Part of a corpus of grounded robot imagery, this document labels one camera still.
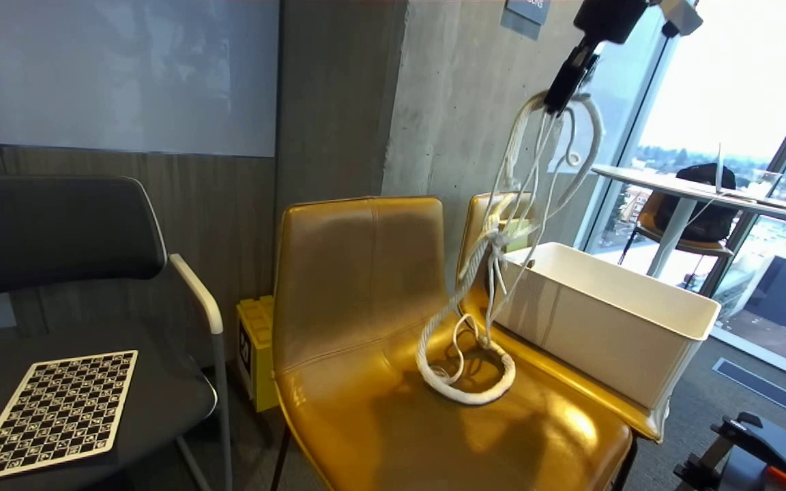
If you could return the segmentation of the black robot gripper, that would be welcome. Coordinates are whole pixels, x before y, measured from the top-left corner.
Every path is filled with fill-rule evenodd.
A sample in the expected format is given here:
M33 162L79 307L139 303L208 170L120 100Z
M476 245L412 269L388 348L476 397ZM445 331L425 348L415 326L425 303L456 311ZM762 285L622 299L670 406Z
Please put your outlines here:
M558 115L581 79L594 64L594 49L602 42L624 45L642 15L647 11L647 0L583 0L573 24L583 34L583 39L565 57L556 71L550 89L546 91L546 112Z

